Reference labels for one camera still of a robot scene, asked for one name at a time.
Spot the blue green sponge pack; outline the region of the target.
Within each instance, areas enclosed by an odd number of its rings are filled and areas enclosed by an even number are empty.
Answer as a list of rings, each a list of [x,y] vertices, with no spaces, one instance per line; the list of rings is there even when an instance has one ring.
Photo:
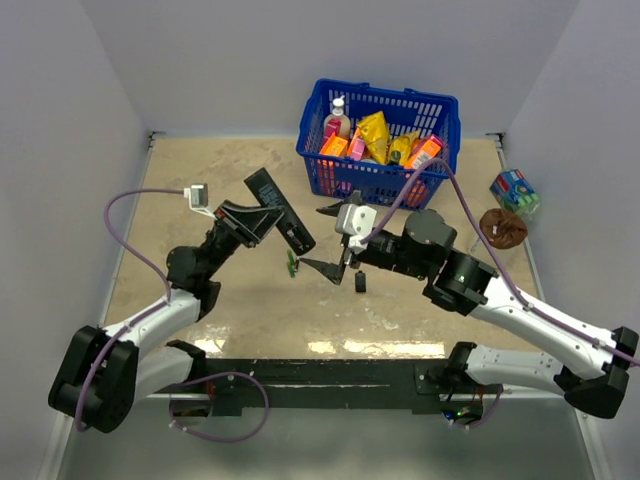
[[[501,208],[521,217],[532,216],[540,199],[519,169],[500,172],[489,187]]]

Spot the orange pink box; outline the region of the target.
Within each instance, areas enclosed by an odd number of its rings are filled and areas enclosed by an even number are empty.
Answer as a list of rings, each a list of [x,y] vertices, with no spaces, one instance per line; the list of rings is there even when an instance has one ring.
[[[342,158],[346,155],[349,141],[332,134],[322,146],[319,154],[322,156]]]

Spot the white pump bottle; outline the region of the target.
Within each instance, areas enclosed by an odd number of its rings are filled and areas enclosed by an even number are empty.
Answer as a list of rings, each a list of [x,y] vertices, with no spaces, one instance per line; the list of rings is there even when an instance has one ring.
[[[339,96],[332,100],[331,112],[324,119],[324,139],[327,140],[333,133],[337,137],[349,140],[351,135],[351,120],[345,113],[345,96]]]

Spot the yellow green bag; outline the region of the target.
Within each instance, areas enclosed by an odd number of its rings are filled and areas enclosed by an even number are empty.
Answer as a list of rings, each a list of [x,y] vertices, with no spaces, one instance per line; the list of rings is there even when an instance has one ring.
[[[419,139],[419,134],[420,132],[415,130],[394,138],[389,145],[388,163],[404,166],[411,155],[414,142]]]

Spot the orange carton box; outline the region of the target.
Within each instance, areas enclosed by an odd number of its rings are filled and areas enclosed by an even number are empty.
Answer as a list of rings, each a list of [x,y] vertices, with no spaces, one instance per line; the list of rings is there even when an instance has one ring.
[[[421,139],[413,148],[408,159],[404,163],[405,169],[416,170],[424,163],[434,159],[443,149],[444,142],[436,135],[430,135]]]

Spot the yellow snack bag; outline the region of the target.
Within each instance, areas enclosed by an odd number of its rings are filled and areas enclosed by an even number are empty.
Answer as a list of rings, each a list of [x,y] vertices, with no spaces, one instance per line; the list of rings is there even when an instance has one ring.
[[[371,157],[377,163],[386,165],[390,132],[384,113],[378,111],[363,117],[358,128]]]

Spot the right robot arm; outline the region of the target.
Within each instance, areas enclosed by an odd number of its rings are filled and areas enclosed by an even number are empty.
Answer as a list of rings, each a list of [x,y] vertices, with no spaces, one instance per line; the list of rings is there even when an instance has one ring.
[[[374,229],[377,212],[359,193],[318,211],[335,218],[343,251],[336,264],[308,264],[332,283],[362,264],[423,280],[423,294],[435,306],[500,327],[540,351],[459,342],[444,365],[426,375],[431,382],[450,393],[490,385],[532,388],[588,415],[616,416],[639,341],[635,331],[584,323],[510,285],[492,266],[455,249],[456,230],[432,209],[411,213],[399,235]]]

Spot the blue plastic basket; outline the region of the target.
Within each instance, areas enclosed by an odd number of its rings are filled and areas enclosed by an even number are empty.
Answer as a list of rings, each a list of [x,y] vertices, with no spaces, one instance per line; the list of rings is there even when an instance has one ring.
[[[436,157],[401,204],[420,210],[456,169],[460,133],[453,96],[320,79],[305,105],[296,151],[314,194],[344,199],[358,190],[382,206],[394,202],[422,162]]]

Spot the black base frame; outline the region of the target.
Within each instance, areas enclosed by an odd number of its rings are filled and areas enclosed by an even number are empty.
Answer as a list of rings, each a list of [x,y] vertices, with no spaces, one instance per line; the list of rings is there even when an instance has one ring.
[[[461,380],[451,383],[442,373],[444,359],[213,359],[196,379],[221,373],[213,381],[215,416],[238,416],[245,408],[264,406],[250,374],[267,392],[273,409],[405,410],[439,414],[462,399],[499,391]]]

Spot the green battery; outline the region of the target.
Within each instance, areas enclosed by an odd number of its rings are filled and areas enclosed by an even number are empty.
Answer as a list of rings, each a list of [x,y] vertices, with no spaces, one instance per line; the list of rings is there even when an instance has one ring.
[[[296,276],[299,269],[299,259],[291,250],[287,251],[287,269],[291,278]]]

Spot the brown lidded white cup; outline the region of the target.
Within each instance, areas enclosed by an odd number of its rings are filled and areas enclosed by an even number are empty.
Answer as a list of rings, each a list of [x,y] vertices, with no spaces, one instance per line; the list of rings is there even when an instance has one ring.
[[[515,213],[502,208],[487,210],[478,225],[489,244],[496,250],[514,248],[528,236],[525,222]]]

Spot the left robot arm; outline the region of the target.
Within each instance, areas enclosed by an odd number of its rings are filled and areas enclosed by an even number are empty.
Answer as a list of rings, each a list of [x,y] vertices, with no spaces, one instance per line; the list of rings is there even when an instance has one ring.
[[[213,227],[201,245],[170,251],[164,297],[112,327],[85,326],[71,339],[48,404],[73,417],[80,430],[109,433],[136,401],[171,384],[185,392],[205,385],[204,353],[169,338],[213,310],[221,285],[212,277],[238,247],[256,247],[290,212],[284,205],[228,200],[213,208],[191,199],[189,208],[213,218]]]

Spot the black battery cover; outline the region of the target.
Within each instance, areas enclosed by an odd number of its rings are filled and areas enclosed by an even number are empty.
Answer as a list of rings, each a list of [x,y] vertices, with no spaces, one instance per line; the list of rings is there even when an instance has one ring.
[[[366,274],[363,271],[355,273],[354,288],[356,293],[365,293],[367,291]]]

